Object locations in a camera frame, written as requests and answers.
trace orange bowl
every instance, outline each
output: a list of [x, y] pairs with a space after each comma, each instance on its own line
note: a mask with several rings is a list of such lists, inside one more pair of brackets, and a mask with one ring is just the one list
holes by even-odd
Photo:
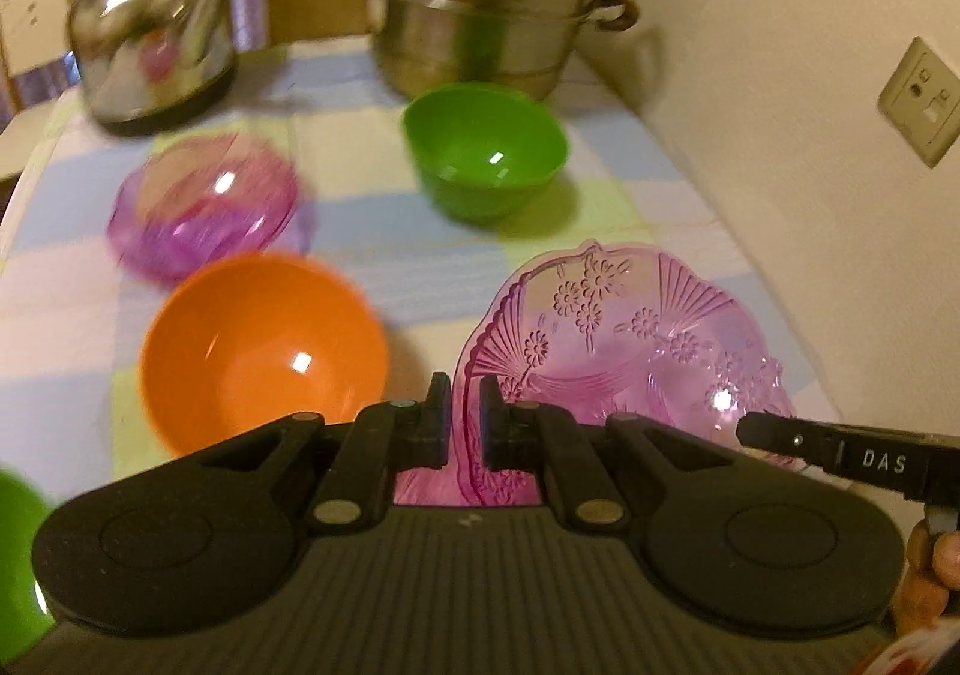
[[140, 354], [140, 393], [176, 455], [277, 418], [352, 421], [380, 400], [387, 344], [357, 288], [316, 262], [229, 258], [187, 279]]

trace finger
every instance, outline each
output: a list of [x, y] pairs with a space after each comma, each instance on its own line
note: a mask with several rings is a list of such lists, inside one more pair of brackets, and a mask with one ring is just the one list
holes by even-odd
[[926, 521], [922, 520], [913, 527], [910, 539], [906, 542], [906, 560], [914, 569], [925, 572], [930, 569], [933, 561], [933, 538], [926, 528]]
[[933, 572], [949, 590], [960, 592], [960, 533], [937, 539], [933, 546]]
[[908, 634], [939, 619], [947, 609], [949, 592], [933, 577], [909, 568], [894, 601], [896, 628]]

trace green bowl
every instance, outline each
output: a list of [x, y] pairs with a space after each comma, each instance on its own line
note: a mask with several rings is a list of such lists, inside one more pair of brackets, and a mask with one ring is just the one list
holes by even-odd
[[30, 550], [50, 509], [30, 486], [0, 472], [0, 662], [19, 656], [53, 625]]
[[566, 136], [547, 108], [485, 82], [415, 98], [403, 131], [424, 188], [450, 217], [487, 223], [529, 202], [566, 163]]

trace purple transparent bowl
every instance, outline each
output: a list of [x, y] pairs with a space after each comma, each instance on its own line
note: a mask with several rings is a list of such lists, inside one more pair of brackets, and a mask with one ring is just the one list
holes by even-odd
[[460, 355], [448, 466], [402, 473], [395, 501], [539, 503], [530, 474], [483, 466], [486, 374], [499, 378], [505, 400], [558, 404], [581, 424], [636, 412], [740, 449], [736, 424], [747, 411], [794, 416], [781, 373], [747, 310], [670, 253], [596, 242], [547, 253], [500, 289]]
[[181, 164], [157, 175], [157, 160], [148, 162], [120, 187], [107, 238], [124, 266], [176, 284], [229, 255], [309, 250], [313, 202], [301, 194], [289, 161], [265, 143], [235, 134], [198, 136], [170, 151], [167, 163]]

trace wall plate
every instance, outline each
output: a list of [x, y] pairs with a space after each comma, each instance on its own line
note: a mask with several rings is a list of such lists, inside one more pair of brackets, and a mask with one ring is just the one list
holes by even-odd
[[960, 135], [960, 79], [920, 36], [883, 88], [878, 106], [930, 168]]

